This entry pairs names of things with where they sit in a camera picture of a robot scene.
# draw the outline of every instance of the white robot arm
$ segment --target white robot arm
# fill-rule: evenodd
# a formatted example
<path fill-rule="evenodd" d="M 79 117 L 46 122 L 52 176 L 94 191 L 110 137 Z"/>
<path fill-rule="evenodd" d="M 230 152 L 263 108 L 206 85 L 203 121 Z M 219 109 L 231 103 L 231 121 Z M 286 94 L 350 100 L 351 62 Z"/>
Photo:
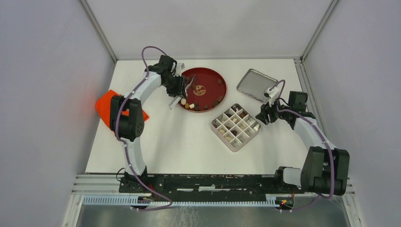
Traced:
<path fill-rule="evenodd" d="M 169 96 L 177 100 L 185 97 L 185 78 L 181 75 L 183 68 L 183 64 L 178 64 L 171 57 L 162 55 L 158 64 L 149 66 L 149 71 L 144 72 L 142 80 L 132 92 L 124 96 L 114 96 L 111 100 L 110 123 L 111 129 L 115 131 L 118 112 L 124 100 L 128 98 L 123 111 L 129 110 L 129 115 L 120 115 L 118 135 L 125 150 L 125 175 L 128 174 L 127 177 L 132 180 L 134 179 L 132 171 L 139 177 L 146 175 L 146 165 L 140 146 L 140 135 L 144 128 L 142 103 L 161 85 L 166 87 Z"/>
<path fill-rule="evenodd" d="M 288 105 L 280 105 L 282 89 L 276 88 L 277 84 L 265 91 L 269 99 L 256 118 L 264 124 L 277 119 L 287 121 L 309 150 L 302 169 L 281 166 L 276 177 L 306 192 L 326 193 L 329 197 L 343 195 L 347 187 L 348 152 L 334 146 L 317 126 L 315 116 L 306 111 L 307 93 L 291 91 Z"/>

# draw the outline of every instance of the orange fabric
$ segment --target orange fabric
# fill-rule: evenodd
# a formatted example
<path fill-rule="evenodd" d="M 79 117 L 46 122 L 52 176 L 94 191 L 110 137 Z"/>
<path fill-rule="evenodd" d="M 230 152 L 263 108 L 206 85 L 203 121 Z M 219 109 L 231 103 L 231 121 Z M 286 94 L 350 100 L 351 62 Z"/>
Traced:
<path fill-rule="evenodd" d="M 120 94 L 117 94 L 115 91 L 109 90 L 108 92 L 106 92 L 105 95 L 103 95 L 99 100 L 96 101 L 95 109 L 108 128 L 110 128 L 110 102 L 113 96 L 119 95 Z M 128 110 L 123 111 L 122 115 L 128 116 L 128 112 Z M 149 116 L 146 114 L 145 111 L 142 110 L 142 113 L 144 121 L 149 119 Z"/>

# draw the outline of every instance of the white table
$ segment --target white table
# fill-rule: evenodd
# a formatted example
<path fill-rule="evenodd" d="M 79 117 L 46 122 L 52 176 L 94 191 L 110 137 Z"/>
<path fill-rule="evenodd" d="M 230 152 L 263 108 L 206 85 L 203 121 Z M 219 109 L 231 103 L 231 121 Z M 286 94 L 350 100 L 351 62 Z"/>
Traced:
<path fill-rule="evenodd" d="M 277 80 L 285 79 L 282 97 L 291 90 L 301 91 L 293 60 L 182 60 L 186 70 L 206 67 L 226 80 L 225 100 L 214 110 L 192 113 L 176 106 L 164 87 L 158 88 L 142 104 L 150 116 L 141 136 L 142 154 L 148 173 L 160 174 L 273 174 L 279 166 L 302 168 L 307 150 L 287 122 L 262 124 L 254 139 L 236 153 L 231 152 L 210 129 L 211 121 L 239 103 L 251 116 L 261 103 L 236 90 L 248 69 L 256 69 Z M 148 61 L 149 65 L 157 61 Z M 140 81 L 145 67 L 142 61 L 118 61 L 110 89 L 125 93 Z M 114 133 L 100 121 L 87 164 L 87 173 L 115 173 L 125 167 L 123 149 Z"/>

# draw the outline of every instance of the white wall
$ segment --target white wall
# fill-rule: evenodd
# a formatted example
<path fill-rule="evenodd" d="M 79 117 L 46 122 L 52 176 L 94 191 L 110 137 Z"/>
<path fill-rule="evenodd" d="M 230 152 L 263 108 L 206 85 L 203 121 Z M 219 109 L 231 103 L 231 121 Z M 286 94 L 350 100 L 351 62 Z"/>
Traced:
<path fill-rule="evenodd" d="M 59 226 L 113 63 L 76 0 L 0 0 L 0 72 L 0 226 Z"/>
<path fill-rule="evenodd" d="M 300 56 L 331 0 L 87 1 L 118 59 L 188 59 Z"/>
<path fill-rule="evenodd" d="M 306 69 L 366 226 L 400 226 L 401 1 L 341 1 Z"/>

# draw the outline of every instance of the round red tray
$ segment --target round red tray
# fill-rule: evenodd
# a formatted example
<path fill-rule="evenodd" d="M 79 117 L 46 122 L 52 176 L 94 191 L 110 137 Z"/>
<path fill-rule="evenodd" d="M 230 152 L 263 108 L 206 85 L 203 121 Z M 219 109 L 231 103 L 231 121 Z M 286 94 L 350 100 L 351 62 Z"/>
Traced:
<path fill-rule="evenodd" d="M 199 110 L 186 110 L 201 113 L 216 108 L 227 94 L 227 85 L 223 77 L 216 71 L 207 68 L 193 68 L 183 72 L 186 79 L 190 79 L 193 75 L 195 78 L 187 90 L 186 100 L 188 104 L 198 103 Z M 218 99 L 220 99 L 219 104 L 213 106 Z M 181 102 L 179 105 L 185 109 L 185 105 L 182 105 Z"/>

